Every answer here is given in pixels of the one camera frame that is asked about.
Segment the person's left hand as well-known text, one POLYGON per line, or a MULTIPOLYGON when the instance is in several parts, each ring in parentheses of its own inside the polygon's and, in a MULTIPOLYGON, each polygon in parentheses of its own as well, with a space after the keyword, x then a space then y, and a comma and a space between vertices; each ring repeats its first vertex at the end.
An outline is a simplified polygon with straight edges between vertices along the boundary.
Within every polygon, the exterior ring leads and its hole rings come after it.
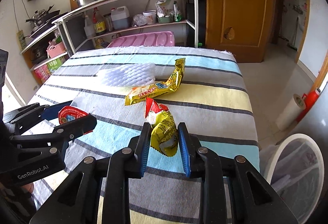
POLYGON ((21 189, 25 192, 25 193, 32 193, 34 191, 34 183, 29 183, 27 185, 21 186, 21 189))

